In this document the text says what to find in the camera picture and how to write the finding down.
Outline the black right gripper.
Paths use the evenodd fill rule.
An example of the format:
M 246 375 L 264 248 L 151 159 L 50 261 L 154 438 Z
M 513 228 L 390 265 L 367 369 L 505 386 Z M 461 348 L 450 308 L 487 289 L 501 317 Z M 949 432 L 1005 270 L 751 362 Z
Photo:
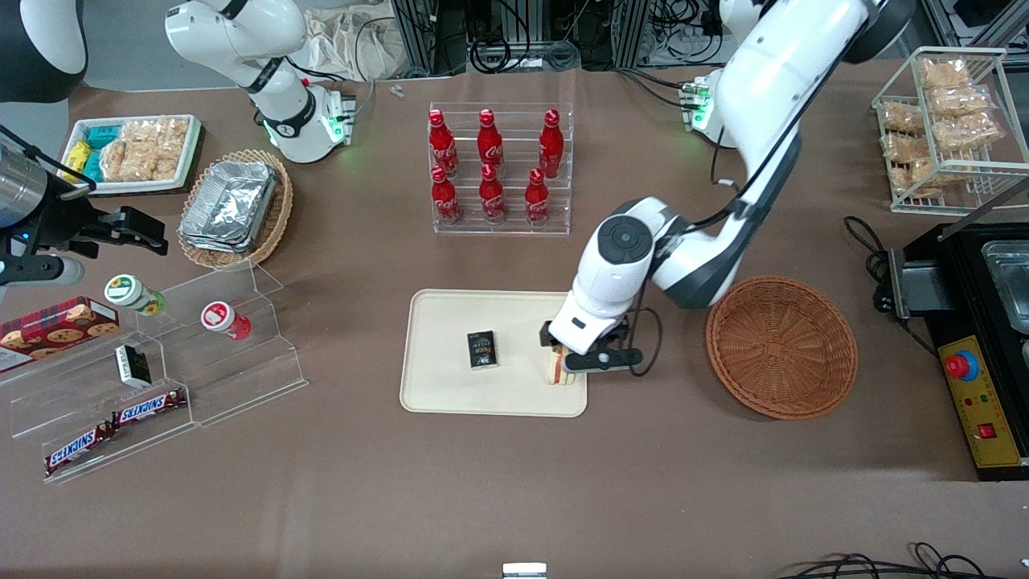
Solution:
M 62 200 L 62 194 L 74 193 L 74 186 L 49 173 L 45 176 L 47 189 L 40 205 L 17 223 L 17 242 L 25 254 L 54 249 L 96 259 L 100 244 L 111 244 L 168 256 L 169 243 L 161 220 L 133 207 L 118 207 L 111 227 L 104 221 L 109 214 L 92 207 L 88 195 Z

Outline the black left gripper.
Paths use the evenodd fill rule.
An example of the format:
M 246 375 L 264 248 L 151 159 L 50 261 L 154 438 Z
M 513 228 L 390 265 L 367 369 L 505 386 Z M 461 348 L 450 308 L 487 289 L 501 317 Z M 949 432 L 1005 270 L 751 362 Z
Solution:
M 549 331 L 549 326 L 552 320 L 545 320 L 543 326 L 540 327 L 538 332 L 538 339 L 540 346 L 552 347 L 551 349 L 551 360 L 560 360 L 565 355 L 565 348 L 569 351 L 573 351 L 571 346 L 559 341 Z M 603 349 L 622 349 L 625 347 L 625 341 L 629 334 L 629 320 L 627 318 L 622 318 L 620 322 L 605 335 L 596 338 L 592 343 L 589 343 L 584 351 L 580 352 L 580 355 L 586 355 L 586 353 L 593 351 L 603 351 Z M 586 373 L 570 373 L 569 384 L 570 385 L 582 385 L 587 379 L 588 375 Z

